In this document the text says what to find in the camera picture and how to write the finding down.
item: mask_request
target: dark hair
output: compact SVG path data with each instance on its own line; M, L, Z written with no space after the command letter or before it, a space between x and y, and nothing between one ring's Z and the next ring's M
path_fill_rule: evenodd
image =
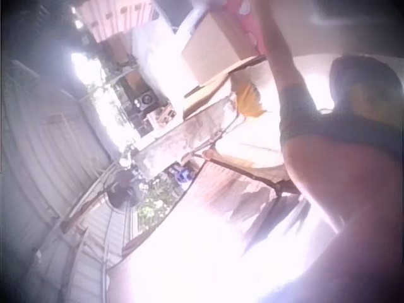
M347 93L354 85L364 85L376 92L403 93L399 77L387 64L367 56L335 59L330 71L330 91L336 109L348 106Z

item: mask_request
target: cardboard box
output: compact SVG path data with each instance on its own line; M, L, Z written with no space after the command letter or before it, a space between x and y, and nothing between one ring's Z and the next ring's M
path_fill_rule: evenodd
M258 55L236 17L207 13L182 51L200 86L229 73Z

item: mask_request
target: person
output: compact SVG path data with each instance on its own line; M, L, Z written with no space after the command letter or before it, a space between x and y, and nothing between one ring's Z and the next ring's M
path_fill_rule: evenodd
M375 58L342 56L330 71L335 109L320 114L271 2L252 0L252 8L279 94L285 165L338 234L305 273L263 302L402 302L400 79Z

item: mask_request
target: speaker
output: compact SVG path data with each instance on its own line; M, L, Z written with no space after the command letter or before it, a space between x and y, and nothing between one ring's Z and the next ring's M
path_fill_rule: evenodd
M149 90L136 98L134 104L144 114L149 114L160 107L158 98L152 90Z

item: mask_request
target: wooden beam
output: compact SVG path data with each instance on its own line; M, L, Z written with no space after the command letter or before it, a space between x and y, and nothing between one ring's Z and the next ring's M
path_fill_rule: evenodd
M74 256L74 261L73 261L73 265L71 267L71 271L70 271L70 275L69 275L69 283L68 283L68 288L67 288L67 292L66 292L67 293L67 298L65 298L66 301L68 301L68 302L69 302L69 299L71 297L71 288L73 286L74 275L76 274L76 271L77 271L77 265L78 265L78 261L79 261L79 256L80 256L81 252L84 249L84 245L85 245L87 237L88 237L88 229L86 229L83 237L81 238L80 244L79 244L79 246L77 248L76 255Z
M104 249L104 257L102 259L102 281L101 281L101 289L102 289L102 303L107 303L107 262L108 262L108 251L109 245L106 245Z

